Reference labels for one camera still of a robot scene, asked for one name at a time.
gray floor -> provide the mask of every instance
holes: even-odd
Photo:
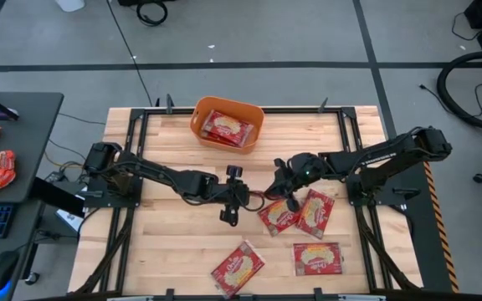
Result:
[[[85,0],[75,13],[54,1],[7,0],[0,13],[0,65],[131,64],[103,0]],[[470,0],[361,0],[378,62],[444,62],[479,50],[450,32],[453,16]],[[167,3],[169,19],[146,28],[135,12],[113,2],[136,60],[151,63],[333,61],[366,62],[353,0],[178,0]],[[464,18],[456,30],[472,36]],[[370,69],[179,69],[143,70],[153,99],[172,95],[176,105],[194,105],[218,95],[258,105],[379,105]],[[438,198],[457,268],[460,288],[482,293],[482,130],[448,115],[428,92],[438,69],[382,69],[382,84],[397,132],[415,125],[444,131],[454,152],[433,164]],[[475,111],[474,86],[482,69],[461,69],[449,77],[449,91]],[[0,73],[0,91],[56,91],[65,94],[62,112],[103,120],[109,107],[146,106],[133,70]],[[482,99],[482,88],[479,89]],[[100,125],[59,117],[52,139],[86,154],[101,139]],[[49,145],[56,161],[79,157]],[[44,161],[39,175],[54,169]],[[41,247],[34,269],[40,282],[21,285],[16,300],[62,295],[71,273],[74,246]]]

wooden tabletop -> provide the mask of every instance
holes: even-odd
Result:
[[[110,109],[104,141],[124,145],[130,111]],[[376,106],[357,106],[356,113],[364,146],[385,140]],[[211,172],[221,182],[226,179],[227,165],[242,166],[242,180],[250,189],[265,190],[274,179],[274,158],[287,160],[300,152],[342,151],[334,115],[266,115],[254,152],[245,156],[199,145],[189,130],[189,119],[190,115],[153,115],[148,122],[144,158],[177,170]],[[352,137],[349,125],[347,129]],[[191,207],[169,187],[145,181],[131,233],[124,295],[164,295],[168,288],[174,288],[175,294],[218,294],[210,273],[244,239],[254,245],[266,264],[239,293],[313,293],[317,287],[324,293],[366,293],[358,228],[345,184],[318,181],[310,188],[336,200],[322,241],[340,243],[345,259],[342,275],[294,275],[292,244],[319,242],[295,227],[271,237],[258,215],[243,209],[239,210],[239,224],[230,227],[218,220],[223,206]],[[303,199],[307,191],[308,188],[301,189],[296,196]],[[377,210],[388,253],[411,281],[421,285],[406,218],[387,207]],[[69,291],[82,285],[103,257],[111,214],[112,209],[101,209],[83,226]],[[372,256],[377,285],[381,287],[382,277],[373,251]],[[111,268],[110,288],[114,288],[117,260]]]

orange plastic bin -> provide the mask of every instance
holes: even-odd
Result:
[[[202,129],[204,121],[212,110],[248,122],[254,126],[243,147],[224,145],[215,141],[205,140],[200,136],[200,129]],[[197,106],[192,112],[191,130],[201,145],[211,146],[223,151],[232,151],[238,154],[248,154],[253,151],[256,146],[259,131],[264,124],[264,117],[264,111],[257,105],[245,104],[215,96],[206,96],[198,101]]]

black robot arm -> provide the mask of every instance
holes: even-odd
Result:
[[[384,186],[387,179],[422,161],[441,161],[451,153],[451,145],[442,131],[433,127],[414,128],[394,139],[357,151],[322,152],[318,155],[301,153],[287,163],[275,159],[279,167],[274,182],[265,191],[268,198],[277,196],[288,200],[291,211],[299,210],[293,192],[320,179],[344,181],[356,169],[371,163],[388,160],[379,167],[364,168],[358,176],[358,191],[369,194]]]
[[[138,176],[171,187],[189,205],[224,204],[219,218],[232,227],[238,223],[238,209],[249,204],[249,188],[240,177],[243,169],[228,166],[229,178],[219,184],[218,177],[203,171],[175,171],[144,160],[116,143],[92,145],[84,170],[90,177],[102,177],[114,193],[124,196],[131,189],[131,177]]]

